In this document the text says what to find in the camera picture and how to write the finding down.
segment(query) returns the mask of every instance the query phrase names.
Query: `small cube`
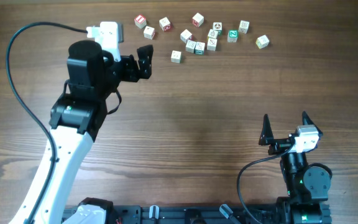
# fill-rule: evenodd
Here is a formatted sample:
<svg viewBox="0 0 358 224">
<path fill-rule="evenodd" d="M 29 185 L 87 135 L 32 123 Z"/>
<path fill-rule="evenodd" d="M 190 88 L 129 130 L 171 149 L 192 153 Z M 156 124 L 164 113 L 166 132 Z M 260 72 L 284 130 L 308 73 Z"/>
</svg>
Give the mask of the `small cube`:
<svg viewBox="0 0 358 224">
<path fill-rule="evenodd" d="M 222 35 L 222 23 L 221 22 L 214 22 L 213 26 L 212 26 L 213 30 L 216 30 L 218 32 L 219 35 Z"/>
<path fill-rule="evenodd" d="M 194 53 L 195 48 L 196 48 L 196 42 L 192 40 L 187 40 L 186 51 L 190 53 Z"/>
<path fill-rule="evenodd" d="M 249 22 L 248 21 L 241 21 L 239 26 L 239 32 L 246 34 L 248 32 Z"/>
<path fill-rule="evenodd" d="M 196 27 L 200 27 L 204 22 L 204 16 L 197 12 L 195 16 L 193 16 L 193 25 Z"/>
<path fill-rule="evenodd" d="M 218 38 L 218 32 L 216 30 L 210 29 L 208 33 L 208 39 L 217 39 Z"/>
<path fill-rule="evenodd" d="M 143 16 L 143 15 L 138 15 L 136 18 L 135 18 L 135 25 L 139 28 L 143 28 L 145 27 L 147 24 L 146 22 L 146 18 Z"/>
<path fill-rule="evenodd" d="M 160 27 L 164 31 L 171 29 L 171 22 L 168 20 L 167 17 L 160 19 Z"/>
<path fill-rule="evenodd" d="M 203 55 L 205 49 L 205 43 L 197 42 L 195 48 L 195 54 Z"/>
<path fill-rule="evenodd" d="M 256 45 L 258 45 L 259 49 L 268 46 L 268 44 L 269 44 L 269 40 L 266 37 L 266 35 L 263 35 L 262 37 L 258 37 L 258 39 L 256 40 Z"/>
<path fill-rule="evenodd" d="M 180 63 L 180 59 L 181 59 L 181 52 L 172 50 L 171 62 Z"/>
<path fill-rule="evenodd" d="M 229 33 L 227 34 L 227 41 L 229 43 L 237 42 L 238 37 L 239 37 L 239 31 L 238 30 L 229 30 Z"/>
<path fill-rule="evenodd" d="M 152 40 L 154 38 L 155 30 L 153 27 L 147 26 L 143 31 L 144 37 Z"/>
<path fill-rule="evenodd" d="M 193 34 L 191 34 L 190 31 L 186 30 L 183 31 L 181 34 L 180 34 L 180 39 L 181 41 L 183 41 L 185 44 L 187 44 L 187 41 L 188 40 L 191 40 L 193 38 Z"/>
<path fill-rule="evenodd" d="M 206 44 L 207 50 L 216 50 L 216 45 L 218 44 L 218 40 L 214 38 L 209 38 L 208 43 Z"/>
</svg>

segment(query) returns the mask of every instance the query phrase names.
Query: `cable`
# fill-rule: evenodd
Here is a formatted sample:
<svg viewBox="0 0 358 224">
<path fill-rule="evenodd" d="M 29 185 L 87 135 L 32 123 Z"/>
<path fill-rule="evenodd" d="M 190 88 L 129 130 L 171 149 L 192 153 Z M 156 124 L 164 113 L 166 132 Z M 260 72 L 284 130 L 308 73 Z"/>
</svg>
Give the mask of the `cable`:
<svg viewBox="0 0 358 224">
<path fill-rule="evenodd" d="M 287 154 L 291 149 L 287 149 L 285 152 L 281 153 L 281 154 L 278 154 L 278 155 L 275 155 L 275 156 L 270 156 L 270 157 L 267 157 L 267 158 L 264 158 L 264 159 L 259 159 L 257 161 L 254 161 L 254 162 L 250 162 L 248 163 L 246 166 L 244 166 L 240 172 L 239 172 L 239 175 L 237 176 L 237 193 L 239 194 L 239 199 L 240 199 L 240 202 L 242 204 L 242 206 L 244 207 L 244 210 L 248 213 L 248 215 L 253 219 L 255 220 L 255 222 L 259 223 L 259 224 L 262 224 L 260 221 L 258 221 L 251 213 L 250 211 L 248 210 L 246 204 L 244 203 L 244 200 L 242 199 L 242 196 L 241 196 L 241 191 L 240 191 L 240 178 L 241 178 L 241 175 L 242 173 L 250 166 L 252 165 L 255 165 L 255 164 L 258 164 L 260 162 L 265 162 L 265 161 L 269 161 L 269 160 L 272 160 L 272 159 L 276 159 L 276 158 L 279 158 L 279 157 L 282 157 L 284 156 L 285 154 Z"/>
<path fill-rule="evenodd" d="M 82 29 L 76 29 L 73 27 L 69 27 L 63 24 L 58 24 L 58 23 L 54 23 L 54 22 L 34 22 L 31 24 L 28 24 L 22 28 L 20 28 L 11 38 L 11 40 L 9 41 L 9 44 L 7 46 L 6 49 L 6 58 L 5 58 L 5 64 L 6 64 L 6 74 L 7 74 L 7 79 L 9 81 L 9 84 L 11 86 L 12 92 L 15 95 L 16 99 L 18 100 L 18 102 L 20 103 L 20 105 L 23 107 L 23 109 L 30 115 L 30 117 L 40 126 L 40 128 L 42 129 L 42 131 L 45 133 L 45 135 L 47 136 L 49 143 L 50 143 L 50 147 L 52 148 L 52 157 L 51 157 L 51 163 L 50 163 L 50 167 L 49 167 L 49 171 L 48 171 L 48 175 L 47 178 L 45 179 L 44 185 L 42 186 L 40 195 L 37 198 L 37 201 L 35 201 L 34 207 L 31 210 L 31 213 L 29 215 L 29 218 L 27 219 L 27 223 L 32 223 L 32 220 L 34 219 L 35 213 L 37 212 L 40 203 L 45 195 L 46 189 L 49 185 L 50 179 L 52 178 L 52 174 L 53 174 L 53 170 L 55 169 L 55 163 L 56 163 L 56 155 L 57 155 L 57 150 L 56 150 L 56 144 L 55 141 L 53 140 L 52 135 L 50 134 L 50 132 L 47 130 L 47 128 L 41 123 L 41 121 L 38 119 L 38 117 L 36 117 L 35 114 L 33 114 L 33 112 L 29 109 L 29 107 L 23 102 L 22 98 L 19 96 L 15 85 L 13 84 L 12 81 L 12 76 L 11 76 L 11 66 L 9 65 L 9 54 L 11 53 L 11 47 L 13 42 L 15 41 L 16 37 L 23 31 L 25 31 L 28 28 L 31 27 L 35 27 L 35 26 L 55 26 L 55 27 L 60 27 L 60 28 L 64 28 L 64 29 L 68 29 L 68 30 L 72 30 L 72 31 L 76 31 L 76 32 L 82 32 L 82 33 L 88 33 L 86 30 L 82 30 Z"/>
</svg>

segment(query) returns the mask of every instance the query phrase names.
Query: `wood grain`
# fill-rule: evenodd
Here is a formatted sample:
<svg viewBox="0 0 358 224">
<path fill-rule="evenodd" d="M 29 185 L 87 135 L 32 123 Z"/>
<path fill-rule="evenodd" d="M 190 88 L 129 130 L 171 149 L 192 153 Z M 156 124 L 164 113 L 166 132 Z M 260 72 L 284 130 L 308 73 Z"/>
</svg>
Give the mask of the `wood grain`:
<svg viewBox="0 0 358 224">
<path fill-rule="evenodd" d="M 191 18 L 200 12 L 200 28 Z M 134 25 L 142 13 L 158 34 L 145 39 Z M 168 16 L 173 30 L 162 32 Z M 218 51 L 185 52 L 180 33 L 205 40 L 215 21 L 224 30 L 250 21 L 238 43 L 219 38 Z M 42 157 L 46 138 L 14 99 L 4 54 L 11 35 L 34 21 L 84 28 L 101 21 L 124 24 L 123 55 L 154 45 L 153 75 L 122 83 L 124 102 L 109 116 L 78 171 L 68 199 L 85 197 L 116 205 L 239 203 L 236 175 L 267 156 L 257 145 L 268 113 L 276 137 L 301 123 L 306 110 L 324 131 L 309 162 L 332 168 L 329 204 L 334 223 L 358 223 L 358 1 L 118 2 L 0 6 L 0 223 L 16 213 Z M 259 50 L 257 37 L 270 45 Z M 67 79 L 67 50 L 85 39 L 53 27 L 25 31 L 11 54 L 14 82 L 24 101 L 46 124 Z M 183 52 L 171 63 L 172 50 Z M 109 106 L 117 103 L 109 99 Z M 247 202 L 285 196 L 278 161 L 250 168 L 242 178 Z"/>
</svg>

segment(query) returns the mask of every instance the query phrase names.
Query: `wooden tabletop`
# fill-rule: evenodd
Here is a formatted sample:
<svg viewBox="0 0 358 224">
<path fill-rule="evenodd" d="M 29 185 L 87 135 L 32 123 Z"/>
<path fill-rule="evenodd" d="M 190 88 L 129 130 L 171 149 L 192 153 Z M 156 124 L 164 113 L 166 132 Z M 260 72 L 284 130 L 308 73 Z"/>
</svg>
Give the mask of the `wooden tabletop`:
<svg viewBox="0 0 358 224">
<path fill-rule="evenodd" d="M 191 24 L 199 12 L 205 21 Z M 144 38 L 134 18 L 156 29 Z M 173 30 L 163 32 L 167 16 Z M 227 42 L 227 31 L 250 22 L 248 34 Z M 195 1 L 0 5 L 0 223 L 22 203 L 46 137 L 15 100 L 4 56 L 12 34 L 35 21 L 84 29 L 101 21 L 124 24 L 122 55 L 153 44 L 150 80 L 121 83 L 123 103 L 108 116 L 83 161 L 67 205 L 85 197 L 115 205 L 238 204 L 236 176 L 267 155 L 258 146 L 263 115 L 276 138 L 301 124 L 301 112 L 324 132 L 309 162 L 333 170 L 328 204 L 334 223 L 358 223 L 358 1 Z M 185 52 L 180 33 L 205 41 L 222 22 L 216 52 Z M 259 50 L 256 38 L 270 44 Z M 21 34 L 11 52 L 12 76 L 24 101 L 47 124 L 68 78 L 68 47 L 86 39 L 54 27 Z M 180 64 L 172 50 L 182 51 Z M 117 103 L 110 97 L 108 105 Z M 287 191 L 279 160 L 251 167 L 242 178 L 248 203 L 273 203 Z"/>
</svg>

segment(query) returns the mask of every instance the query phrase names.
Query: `robotic arm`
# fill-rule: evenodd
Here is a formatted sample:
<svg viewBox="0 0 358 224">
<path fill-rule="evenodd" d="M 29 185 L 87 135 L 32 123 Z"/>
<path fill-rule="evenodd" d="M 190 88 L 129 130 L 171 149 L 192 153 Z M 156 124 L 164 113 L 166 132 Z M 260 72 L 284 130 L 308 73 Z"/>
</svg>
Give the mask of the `robotic arm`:
<svg viewBox="0 0 358 224">
<path fill-rule="evenodd" d="M 137 49 L 139 60 L 136 63 L 132 55 L 121 56 L 119 53 L 118 44 L 123 38 L 122 28 L 116 22 L 102 22 L 100 27 L 88 27 L 87 31 L 88 37 L 95 38 L 95 41 L 82 40 L 68 49 L 70 79 L 66 81 L 63 93 L 50 113 L 50 134 L 55 140 L 57 158 L 45 195 L 34 219 L 28 220 L 44 182 L 48 180 L 52 158 L 50 142 L 47 143 L 29 192 L 11 223 L 61 222 L 80 164 L 91 149 L 106 116 L 118 109 L 108 111 L 107 97 L 116 93 L 121 103 L 117 91 L 121 81 L 137 82 L 141 78 L 149 79 L 152 74 L 151 45 Z M 106 212 L 100 210 L 91 219 L 87 215 L 83 215 L 83 218 L 88 219 L 87 223 L 104 223 Z"/>
</svg>

